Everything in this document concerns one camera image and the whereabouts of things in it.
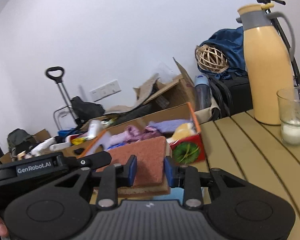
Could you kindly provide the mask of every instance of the black plastic bag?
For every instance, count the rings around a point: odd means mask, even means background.
[[[124,114],[121,114],[121,115],[114,121],[113,126],[122,124],[122,123],[124,123],[124,122],[131,121],[131,120],[133,120],[133,119],[136,119],[136,118],[145,116],[145,115],[147,115],[147,114],[151,114],[151,113],[153,113],[153,109],[152,109],[152,108],[153,108],[153,107],[152,107],[152,104],[151,104],[151,103],[148,103],[148,104],[146,104],[146,105],[139,106],[139,107],[133,109],[133,110],[130,111],[130,112],[126,112],[126,113],[124,113]]]
[[[84,122],[87,122],[92,118],[100,117],[105,113],[102,105],[91,102],[83,102],[80,97],[72,98],[71,105],[77,117]]]

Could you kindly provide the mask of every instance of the electrical outlet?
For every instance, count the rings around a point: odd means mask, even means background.
[[[119,86],[119,83],[117,80],[115,80],[115,81],[112,81],[112,82],[102,86],[102,87],[91,90],[90,95],[91,95],[93,101],[97,101],[97,100],[105,98],[109,95],[118,93],[120,91],[121,91],[121,88]]]

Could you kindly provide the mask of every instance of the metal screw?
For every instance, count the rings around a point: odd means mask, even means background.
[[[98,205],[100,207],[112,207],[114,205],[114,202],[110,198],[104,198],[98,201]]]
[[[196,198],[190,198],[186,201],[186,205],[188,207],[199,207],[201,205],[201,201]]]

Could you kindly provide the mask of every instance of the pink cloth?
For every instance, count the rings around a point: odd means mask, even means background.
[[[110,146],[116,145],[122,142],[130,143],[136,141],[142,141],[153,137],[161,136],[161,133],[154,127],[146,127],[143,131],[140,131],[134,125],[128,125],[124,132],[111,136]]]

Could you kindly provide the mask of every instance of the trolley handle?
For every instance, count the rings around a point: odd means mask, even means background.
[[[59,75],[59,76],[52,76],[52,75],[50,75],[49,74],[49,72],[53,72],[53,71],[57,71],[57,70],[61,70],[61,75]],[[51,80],[53,80],[56,84],[58,84],[58,83],[62,83],[62,77],[63,77],[63,75],[65,74],[65,69],[63,68],[63,67],[59,67],[59,66],[57,66],[57,67],[50,67],[50,68],[48,68],[47,70],[46,70],[46,76],[48,77],[48,78],[50,78]]]

